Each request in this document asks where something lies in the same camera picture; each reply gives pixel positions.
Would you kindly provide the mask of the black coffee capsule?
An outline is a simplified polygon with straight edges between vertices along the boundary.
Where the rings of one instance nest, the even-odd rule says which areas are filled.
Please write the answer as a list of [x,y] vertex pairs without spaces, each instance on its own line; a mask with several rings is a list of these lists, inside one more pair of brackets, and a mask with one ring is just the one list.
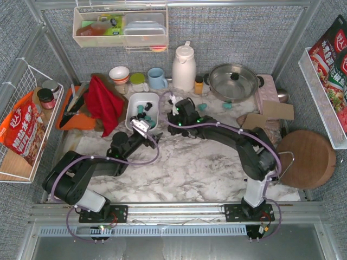
[[152,103],[147,102],[144,109],[145,109],[146,111],[149,111],[151,108],[152,108]]
[[140,120],[140,119],[144,119],[146,117],[146,113],[139,113],[137,115],[137,119]]

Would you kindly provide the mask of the white plastic storage basket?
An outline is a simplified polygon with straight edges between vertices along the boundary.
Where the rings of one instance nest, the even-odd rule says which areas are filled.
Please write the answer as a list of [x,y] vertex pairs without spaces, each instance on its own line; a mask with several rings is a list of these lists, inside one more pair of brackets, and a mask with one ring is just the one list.
[[158,126],[158,104],[159,96],[155,93],[141,92],[131,95],[126,113],[126,128],[132,130],[131,121],[133,119],[145,120],[151,127],[149,132],[153,133]]

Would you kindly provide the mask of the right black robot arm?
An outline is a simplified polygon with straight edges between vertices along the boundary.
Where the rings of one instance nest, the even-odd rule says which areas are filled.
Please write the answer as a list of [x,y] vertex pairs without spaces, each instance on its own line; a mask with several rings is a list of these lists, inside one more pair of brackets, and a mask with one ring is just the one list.
[[201,116],[190,98],[170,96],[172,111],[168,113],[168,131],[219,142],[238,152],[241,166],[248,176],[246,193],[241,200],[242,212],[250,219],[265,209],[265,194],[272,176],[281,172],[281,162],[273,144],[262,128],[243,130]]

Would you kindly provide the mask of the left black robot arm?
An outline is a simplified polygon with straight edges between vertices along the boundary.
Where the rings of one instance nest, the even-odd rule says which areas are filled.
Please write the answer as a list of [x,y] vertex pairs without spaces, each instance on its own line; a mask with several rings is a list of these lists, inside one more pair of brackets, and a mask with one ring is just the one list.
[[145,138],[137,131],[131,136],[125,132],[117,132],[112,137],[105,157],[83,156],[68,151],[47,175],[42,187],[52,197],[57,197],[69,205],[78,205],[96,213],[105,211],[108,214],[109,200],[87,188],[91,178],[122,175],[128,166],[127,158],[141,145],[157,149],[162,135],[159,133]]

